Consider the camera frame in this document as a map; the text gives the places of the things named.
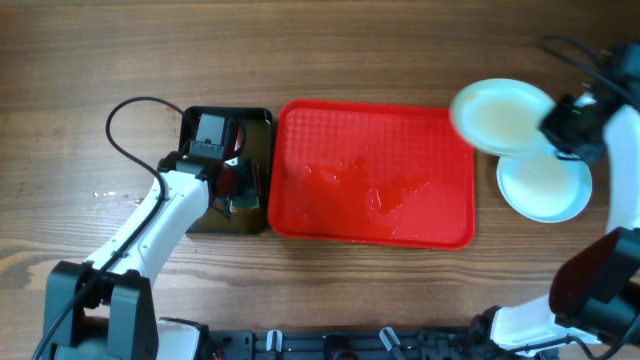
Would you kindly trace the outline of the light blue plate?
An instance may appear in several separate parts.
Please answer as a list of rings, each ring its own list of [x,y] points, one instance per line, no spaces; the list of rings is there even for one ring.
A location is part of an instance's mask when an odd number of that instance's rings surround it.
[[[450,118],[458,135],[477,150],[516,156],[546,147],[539,126],[554,106],[547,93],[531,84],[493,78],[460,90],[450,104]]]
[[[548,153],[501,157],[496,179],[505,201],[522,216],[559,223],[579,215],[589,203],[593,180],[587,165]]]

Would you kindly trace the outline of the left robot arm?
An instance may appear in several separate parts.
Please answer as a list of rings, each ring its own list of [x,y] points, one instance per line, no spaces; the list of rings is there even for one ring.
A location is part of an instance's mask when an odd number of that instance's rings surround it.
[[[260,192],[257,164],[171,152],[122,227],[82,263],[59,262],[46,286],[36,359],[204,359],[208,328],[157,318],[152,287],[175,247],[217,201]]]

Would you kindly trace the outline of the green sponge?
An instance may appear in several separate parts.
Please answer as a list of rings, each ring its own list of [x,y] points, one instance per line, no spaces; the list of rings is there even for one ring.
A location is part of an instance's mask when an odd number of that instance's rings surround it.
[[[230,199],[230,210],[240,212],[261,207],[260,197],[257,195],[235,196]]]

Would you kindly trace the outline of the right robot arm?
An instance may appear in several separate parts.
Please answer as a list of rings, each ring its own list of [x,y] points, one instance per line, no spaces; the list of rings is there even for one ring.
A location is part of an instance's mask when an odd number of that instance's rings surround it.
[[[589,160],[606,153],[610,210],[605,235],[568,260],[547,296],[494,308],[475,359],[534,357],[578,345],[607,345],[602,358],[639,343],[639,105],[634,98],[586,93],[563,98],[542,125],[560,151]]]

